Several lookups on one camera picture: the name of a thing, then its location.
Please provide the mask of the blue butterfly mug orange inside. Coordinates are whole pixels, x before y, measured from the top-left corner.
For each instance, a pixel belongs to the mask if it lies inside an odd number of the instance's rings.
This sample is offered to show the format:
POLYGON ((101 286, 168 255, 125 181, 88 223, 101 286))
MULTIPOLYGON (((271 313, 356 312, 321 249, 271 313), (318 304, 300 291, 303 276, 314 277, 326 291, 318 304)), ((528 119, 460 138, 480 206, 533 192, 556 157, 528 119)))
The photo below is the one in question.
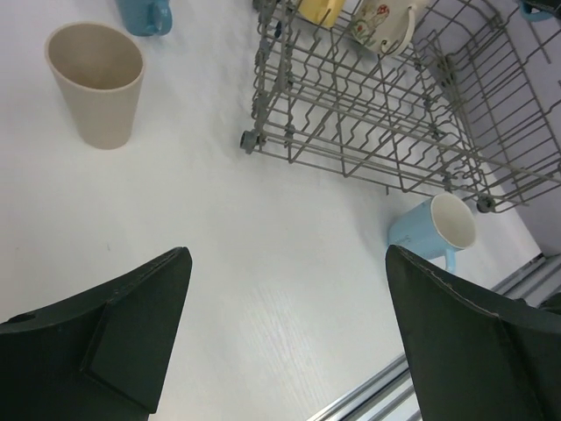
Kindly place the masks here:
POLYGON ((520 0, 518 5, 520 13, 529 22, 560 19, 560 0, 520 0))

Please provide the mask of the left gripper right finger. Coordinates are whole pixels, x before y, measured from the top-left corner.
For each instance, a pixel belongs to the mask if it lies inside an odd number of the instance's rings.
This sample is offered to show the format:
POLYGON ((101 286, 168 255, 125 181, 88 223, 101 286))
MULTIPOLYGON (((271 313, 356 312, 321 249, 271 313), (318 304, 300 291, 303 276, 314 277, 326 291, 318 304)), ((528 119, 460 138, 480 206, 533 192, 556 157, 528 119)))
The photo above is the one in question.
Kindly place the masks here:
POLYGON ((558 420, 560 296, 532 307, 391 245, 387 283, 424 420, 558 420))

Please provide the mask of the floral cream mug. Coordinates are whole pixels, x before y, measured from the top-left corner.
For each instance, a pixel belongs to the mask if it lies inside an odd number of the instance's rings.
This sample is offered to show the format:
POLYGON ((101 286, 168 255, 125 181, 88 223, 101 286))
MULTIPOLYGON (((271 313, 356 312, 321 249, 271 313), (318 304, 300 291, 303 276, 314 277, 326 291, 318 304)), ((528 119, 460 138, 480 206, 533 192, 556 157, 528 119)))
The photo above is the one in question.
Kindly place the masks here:
POLYGON ((352 37, 368 50, 397 56, 410 44, 416 22, 430 1, 365 0, 352 18, 352 37))

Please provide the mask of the yellow mug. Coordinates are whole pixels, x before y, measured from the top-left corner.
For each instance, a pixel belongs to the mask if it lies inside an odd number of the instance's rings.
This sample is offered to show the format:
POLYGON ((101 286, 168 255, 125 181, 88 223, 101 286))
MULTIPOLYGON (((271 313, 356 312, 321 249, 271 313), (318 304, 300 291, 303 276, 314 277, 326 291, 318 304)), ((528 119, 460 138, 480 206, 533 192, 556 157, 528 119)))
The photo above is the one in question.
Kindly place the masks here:
POLYGON ((300 14, 310 23, 331 28, 344 7, 345 0, 301 0, 300 14))

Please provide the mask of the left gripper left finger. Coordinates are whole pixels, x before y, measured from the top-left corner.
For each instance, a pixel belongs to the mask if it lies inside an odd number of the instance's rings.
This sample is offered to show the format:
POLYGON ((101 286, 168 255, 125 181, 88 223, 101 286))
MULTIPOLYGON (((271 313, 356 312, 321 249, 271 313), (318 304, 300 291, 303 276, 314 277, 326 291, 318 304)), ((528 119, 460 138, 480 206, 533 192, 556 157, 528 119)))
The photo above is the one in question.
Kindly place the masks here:
POLYGON ((147 420, 159 406, 193 261, 176 247, 1 324, 3 420, 147 420))

